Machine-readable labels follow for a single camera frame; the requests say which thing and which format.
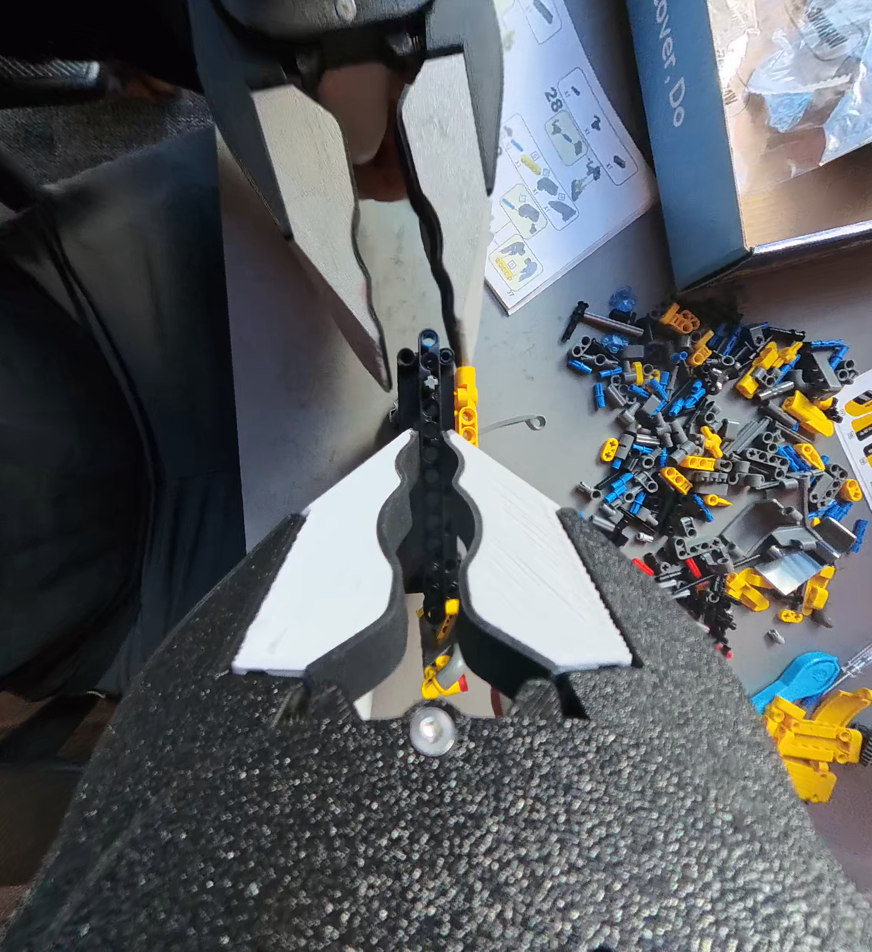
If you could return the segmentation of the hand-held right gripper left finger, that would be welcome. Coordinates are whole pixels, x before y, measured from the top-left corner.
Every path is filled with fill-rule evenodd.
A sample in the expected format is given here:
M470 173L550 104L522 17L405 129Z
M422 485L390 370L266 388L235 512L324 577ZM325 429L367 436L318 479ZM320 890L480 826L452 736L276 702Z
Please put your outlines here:
M407 430L304 511L233 673L388 677L397 668L408 625L398 549L417 479L418 435Z

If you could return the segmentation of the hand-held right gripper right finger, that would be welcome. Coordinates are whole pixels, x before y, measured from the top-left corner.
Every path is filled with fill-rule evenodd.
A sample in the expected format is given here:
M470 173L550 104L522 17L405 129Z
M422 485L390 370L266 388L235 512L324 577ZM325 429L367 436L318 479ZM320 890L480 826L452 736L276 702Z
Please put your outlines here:
M453 485L473 531L459 576L466 664L504 696L531 680L629 667L633 654L560 517L560 506L450 432Z

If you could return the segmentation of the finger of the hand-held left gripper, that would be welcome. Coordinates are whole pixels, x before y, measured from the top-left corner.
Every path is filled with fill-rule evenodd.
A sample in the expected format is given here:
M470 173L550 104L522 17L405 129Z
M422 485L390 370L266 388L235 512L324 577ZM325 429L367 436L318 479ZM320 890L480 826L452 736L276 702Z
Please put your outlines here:
M255 91L252 100L287 212L287 242L359 362L388 392L392 375L358 250L358 199L343 130L292 85Z
M400 101L398 141L449 347L458 361L471 361L481 314L491 188L485 182L462 52L423 62Z

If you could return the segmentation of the yellow toy vehicle model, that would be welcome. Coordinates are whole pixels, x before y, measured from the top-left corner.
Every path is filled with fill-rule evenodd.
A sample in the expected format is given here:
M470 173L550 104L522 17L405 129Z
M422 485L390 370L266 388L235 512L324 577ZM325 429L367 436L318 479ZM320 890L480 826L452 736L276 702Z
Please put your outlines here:
M477 375L472 365L456 365L452 349L441 346L438 333L425 329L418 336L416 351L402 349L397 356L398 400L390 412L390 422L398 432L414 429L418 432L420 371L431 365L425 360L435 357L437 373L442 376L442 427L443 435L449 430L472 445L478 445ZM453 494L452 477L455 465L449 460L446 449L446 491L451 511L452 537L455 542L455 565L452 586L445 604L442 625L427 622L422 594L422 541L421 541L421 491L419 483L411 492L411 507L417 522L403 543L401 558L405 561L404 574L407 589L422 596L422 605L417 612L421 647L422 682L420 693L427 701L457 700L465 695L471 682L461 650L455 642L454 628L458 621L462 602L459 574L463 560L463 535L466 516L462 504Z

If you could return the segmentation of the grey desk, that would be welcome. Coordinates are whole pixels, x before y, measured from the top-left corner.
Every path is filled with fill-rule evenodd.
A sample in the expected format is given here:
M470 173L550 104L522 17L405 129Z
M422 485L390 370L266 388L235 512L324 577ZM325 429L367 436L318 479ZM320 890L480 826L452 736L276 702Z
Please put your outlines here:
M420 69L391 69L405 82L395 128L405 183L398 110ZM232 163L223 194L238 194L241 173L261 242L243 249L254 265L274 252L278 262L244 292L250 266L226 258L252 533L263 521L250 490L277 460L255 448L264 435L286 438L285 480L302 465L304 482L323 487L228 579L231 669L304 511L407 431L390 422L399 352L416 351L425 329L450 347L407 185L385 203L358 197L354 180L387 392L218 135ZM410 530L418 483L419 452ZM465 695L427 701L422 596L404 574L406 651L388 677L219 676L233 721L212 748L225 773L207 773L203 792L227 796L208 830L236 850L215 859L231 881L221 939L248 950L872 950L868 904L816 838L728 665L598 529L570 509L560 517L629 667L504 696L466 664Z

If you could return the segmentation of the instruction booklet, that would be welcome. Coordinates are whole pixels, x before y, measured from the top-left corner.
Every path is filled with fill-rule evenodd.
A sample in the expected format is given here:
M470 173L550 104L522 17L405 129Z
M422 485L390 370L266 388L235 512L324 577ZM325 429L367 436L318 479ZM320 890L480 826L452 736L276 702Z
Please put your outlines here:
M656 202L561 1L497 1L504 93L485 283L512 314Z

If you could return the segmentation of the pile of small building pieces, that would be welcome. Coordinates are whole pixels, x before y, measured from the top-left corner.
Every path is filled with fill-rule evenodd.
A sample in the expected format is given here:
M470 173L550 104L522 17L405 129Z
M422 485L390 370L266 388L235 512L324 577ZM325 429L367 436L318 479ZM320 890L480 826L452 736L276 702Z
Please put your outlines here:
M566 343L565 365L588 378L592 409L612 416L596 452L605 474L577 485L582 515L630 549L633 565L727 658L739 608L772 616L765 637L776 645L783 625L833 628L829 588L862 534L847 524L860 484L823 448L843 421L838 394L857 376L848 344L750 323L718 300L605 317L645 333L634 340L579 324ZM788 596L749 563L735 565L718 539L747 506L770 500L813 526L836 519L858 539Z

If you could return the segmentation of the person's dark jeans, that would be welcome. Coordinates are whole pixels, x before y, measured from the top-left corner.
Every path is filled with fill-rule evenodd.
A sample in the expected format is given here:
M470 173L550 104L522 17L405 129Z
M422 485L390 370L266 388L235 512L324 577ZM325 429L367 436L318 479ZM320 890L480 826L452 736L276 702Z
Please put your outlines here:
M142 606L102 680L123 692L246 551L215 132L65 180L52 208L157 454Z

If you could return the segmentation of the dark curved panel piece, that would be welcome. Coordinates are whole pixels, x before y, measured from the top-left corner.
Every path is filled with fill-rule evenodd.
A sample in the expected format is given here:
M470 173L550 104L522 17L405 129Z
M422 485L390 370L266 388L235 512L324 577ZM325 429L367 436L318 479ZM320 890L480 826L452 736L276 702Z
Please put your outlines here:
M719 532L718 539L735 565L749 563L784 596L800 589L824 567L834 567L858 541L836 519L822 517L813 526L796 508L775 500L747 506Z

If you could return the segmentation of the grey axle with black connector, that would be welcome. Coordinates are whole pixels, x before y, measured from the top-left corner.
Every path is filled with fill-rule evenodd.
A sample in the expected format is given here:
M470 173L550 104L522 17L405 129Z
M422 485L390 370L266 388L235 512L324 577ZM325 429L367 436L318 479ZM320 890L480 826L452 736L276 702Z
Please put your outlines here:
M561 334L561 344L568 343L579 324L617 333L634 340L642 339L645 333L643 327L639 327L635 324L627 324L611 317L594 314L587 309L587 303L579 301L571 311L568 323Z

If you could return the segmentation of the blue cardboard box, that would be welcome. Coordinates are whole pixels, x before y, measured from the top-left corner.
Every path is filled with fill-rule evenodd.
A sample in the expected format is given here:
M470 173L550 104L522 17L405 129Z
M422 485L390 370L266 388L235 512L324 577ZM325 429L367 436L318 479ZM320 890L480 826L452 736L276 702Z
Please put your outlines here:
M627 2L676 287L872 242L872 151L742 196L707 2Z

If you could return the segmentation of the blue brick separator tool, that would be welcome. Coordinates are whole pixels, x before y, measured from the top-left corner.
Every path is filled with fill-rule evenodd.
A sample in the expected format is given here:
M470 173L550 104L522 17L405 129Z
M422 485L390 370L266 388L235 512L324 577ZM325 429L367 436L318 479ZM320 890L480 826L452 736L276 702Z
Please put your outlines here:
M751 696L751 703L757 714L763 715L776 698L791 703L815 700L832 687L840 671L840 662L833 654L806 652L793 660L775 681Z

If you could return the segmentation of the pile of yellow beams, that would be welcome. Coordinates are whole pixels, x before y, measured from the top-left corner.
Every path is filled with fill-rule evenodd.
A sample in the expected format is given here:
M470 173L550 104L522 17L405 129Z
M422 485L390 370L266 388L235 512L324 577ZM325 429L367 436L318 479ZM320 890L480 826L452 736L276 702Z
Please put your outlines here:
M872 726L857 723L872 706L872 689L837 690L814 712L776 697L763 714L764 724L805 803L828 803L837 777L834 766L872 767Z

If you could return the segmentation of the clear plastic bag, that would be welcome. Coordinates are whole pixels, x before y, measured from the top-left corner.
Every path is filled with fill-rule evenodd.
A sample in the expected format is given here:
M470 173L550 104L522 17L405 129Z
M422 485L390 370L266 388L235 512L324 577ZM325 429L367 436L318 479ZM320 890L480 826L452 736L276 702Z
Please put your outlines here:
M751 98L795 176L872 143L872 1L756 2Z

